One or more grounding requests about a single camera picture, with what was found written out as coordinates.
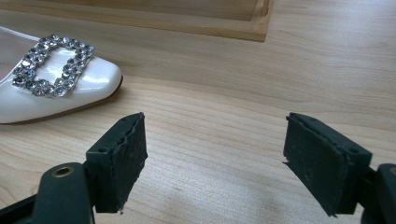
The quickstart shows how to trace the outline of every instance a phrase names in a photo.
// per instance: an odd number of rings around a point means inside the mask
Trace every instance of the wooden table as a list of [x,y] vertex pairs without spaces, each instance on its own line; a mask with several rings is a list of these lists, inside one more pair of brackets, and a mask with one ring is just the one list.
[[282,163],[290,111],[396,162],[396,2],[276,0],[266,42],[0,10],[0,26],[96,46],[119,95],[57,119],[0,126],[0,207],[143,111],[149,158],[124,214],[97,223],[360,223],[329,218]]

